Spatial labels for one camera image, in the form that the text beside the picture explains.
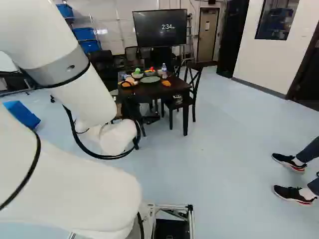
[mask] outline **tv screen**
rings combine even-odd
[[[187,10],[133,11],[139,47],[186,44]]]

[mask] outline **blue storage bin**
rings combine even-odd
[[[94,29],[91,27],[74,28],[74,35],[76,39],[81,40],[95,40]]]
[[[96,40],[93,40],[93,41],[82,41],[82,42],[79,42],[79,43],[82,46],[84,53],[89,53],[89,52],[92,52],[92,51],[101,50],[100,47],[99,47],[98,41],[96,41]]]
[[[3,105],[18,121],[20,121],[22,124],[30,129],[34,129],[41,121],[37,116],[32,114],[20,101],[4,102]]]
[[[56,5],[63,17],[74,17],[72,7],[68,4],[57,4]]]

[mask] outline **water bottle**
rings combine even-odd
[[[167,78],[167,67],[166,67],[165,63],[162,64],[161,71],[162,71],[162,76],[161,77],[163,79],[166,79]]]

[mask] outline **white wall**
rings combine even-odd
[[[264,0],[249,3],[234,77],[286,94],[319,20],[319,1],[300,0],[286,41],[255,40]]]
[[[191,0],[181,0],[181,8],[186,8],[188,12],[194,15],[193,34],[198,34],[199,8],[208,7],[207,2]],[[62,0],[54,0],[56,4],[62,3]],[[95,20],[95,27],[98,30],[107,29],[107,33],[99,34],[99,39],[103,49],[109,49],[114,55],[124,54],[124,48],[127,46],[136,46],[136,36],[133,31],[134,23],[132,11],[134,10],[154,10],[154,9],[173,9],[180,8],[179,0],[68,0],[67,3],[73,7],[75,16],[88,16],[89,14]],[[223,7],[218,2],[212,7]],[[75,27],[90,26],[89,21],[76,21]],[[215,58],[218,56],[219,37],[216,38]],[[195,53],[197,52],[197,38],[194,39]],[[179,48],[175,48],[175,53],[179,53]]]

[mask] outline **black sneaker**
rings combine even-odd
[[[300,203],[302,205],[311,205],[317,197],[315,197],[311,200],[307,200],[299,194],[300,189],[301,188],[293,188],[293,187],[285,188],[285,187],[275,185],[274,186],[274,193],[278,197],[280,197],[286,201],[297,202],[297,203]]]
[[[303,164],[302,166],[298,166],[293,162],[293,159],[295,157],[293,156],[284,156],[282,154],[278,154],[278,153],[273,153],[272,158],[282,164],[285,167],[289,167],[291,168],[293,171],[298,172],[298,173],[304,173],[305,172],[305,168],[307,167],[307,164]]]

